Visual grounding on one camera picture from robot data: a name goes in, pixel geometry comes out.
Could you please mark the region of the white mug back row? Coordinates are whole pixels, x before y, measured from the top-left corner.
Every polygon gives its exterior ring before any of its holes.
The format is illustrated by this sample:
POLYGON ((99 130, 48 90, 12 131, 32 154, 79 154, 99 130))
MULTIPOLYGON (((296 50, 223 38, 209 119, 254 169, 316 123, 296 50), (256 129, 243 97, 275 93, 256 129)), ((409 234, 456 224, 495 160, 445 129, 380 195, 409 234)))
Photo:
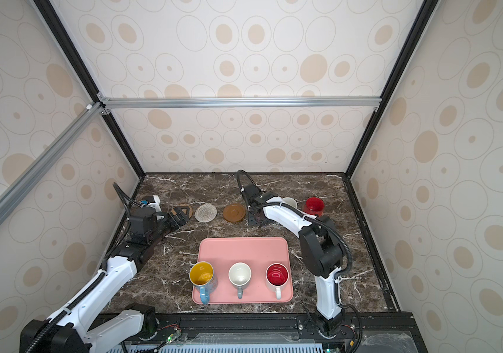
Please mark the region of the white mug back row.
POLYGON ((284 197, 282 198, 282 201, 285 203, 285 204, 288 204, 290 205, 291 207, 294 207, 294 208, 297 208, 297 201, 291 197, 284 197))

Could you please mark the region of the red mug black handle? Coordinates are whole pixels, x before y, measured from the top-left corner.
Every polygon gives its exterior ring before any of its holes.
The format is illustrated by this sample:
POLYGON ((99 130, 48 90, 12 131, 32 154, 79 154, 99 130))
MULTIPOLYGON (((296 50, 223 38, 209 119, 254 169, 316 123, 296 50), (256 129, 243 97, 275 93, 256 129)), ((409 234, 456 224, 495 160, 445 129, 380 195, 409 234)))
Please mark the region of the red mug black handle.
POLYGON ((322 199, 318 197, 310 197, 308 198, 304 205, 302 210, 313 216, 323 216, 324 214, 324 209, 325 209, 325 203, 322 199))

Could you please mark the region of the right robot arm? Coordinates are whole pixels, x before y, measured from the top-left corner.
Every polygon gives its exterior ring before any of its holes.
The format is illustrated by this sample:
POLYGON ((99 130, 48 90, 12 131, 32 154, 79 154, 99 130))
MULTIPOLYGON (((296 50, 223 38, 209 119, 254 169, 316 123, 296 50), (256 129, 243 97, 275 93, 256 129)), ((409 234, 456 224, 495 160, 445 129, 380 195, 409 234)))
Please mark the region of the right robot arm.
POLYGON ((353 256, 335 223, 328 216, 309 215, 261 190, 244 170, 237 171, 235 177, 251 225, 278 223, 297 236, 303 263, 316 280, 317 320, 327 326, 338 324, 346 309, 340 282, 352 270, 353 256))

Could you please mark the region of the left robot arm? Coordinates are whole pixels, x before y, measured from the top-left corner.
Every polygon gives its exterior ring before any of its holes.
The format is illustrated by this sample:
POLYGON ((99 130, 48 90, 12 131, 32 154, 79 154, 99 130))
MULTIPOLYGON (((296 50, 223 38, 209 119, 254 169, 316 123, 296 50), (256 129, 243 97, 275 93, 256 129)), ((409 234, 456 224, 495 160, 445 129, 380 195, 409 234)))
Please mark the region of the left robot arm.
POLYGON ((33 319, 20 335, 20 352, 107 352, 132 336, 157 333, 155 308, 131 304, 98 326, 96 318, 120 289, 145 266, 166 235, 186 225, 191 207, 166 213, 157 196, 136 202, 118 184, 113 188, 126 211, 126 229, 107 251, 101 267, 72 299, 48 318, 33 319))

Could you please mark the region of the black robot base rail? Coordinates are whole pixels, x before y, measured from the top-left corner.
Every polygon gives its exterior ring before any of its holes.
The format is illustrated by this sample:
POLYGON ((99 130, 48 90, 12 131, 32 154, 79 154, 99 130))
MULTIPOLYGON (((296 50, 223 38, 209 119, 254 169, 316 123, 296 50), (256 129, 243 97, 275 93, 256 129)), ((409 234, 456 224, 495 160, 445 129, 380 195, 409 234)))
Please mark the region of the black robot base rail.
POLYGON ((347 313, 323 335, 307 313, 178 313, 157 315, 149 339, 127 338, 112 352, 426 352, 409 313, 347 313))

